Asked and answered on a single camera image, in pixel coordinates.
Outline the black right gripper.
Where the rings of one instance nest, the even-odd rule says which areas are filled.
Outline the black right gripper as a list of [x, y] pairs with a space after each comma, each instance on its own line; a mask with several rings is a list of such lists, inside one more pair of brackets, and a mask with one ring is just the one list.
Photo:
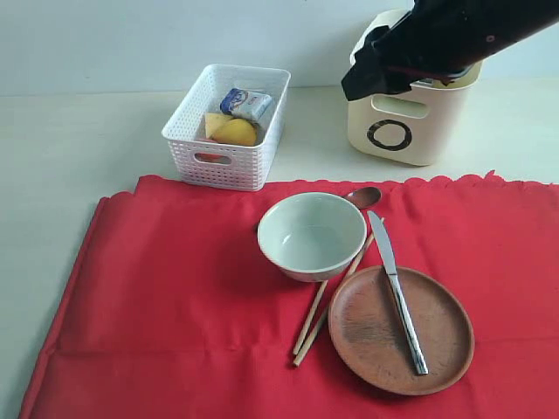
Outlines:
[[342, 78], [347, 101], [399, 94], [421, 79], [445, 86], [473, 64], [558, 23], [557, 1], [416, 1], [367, 33]]

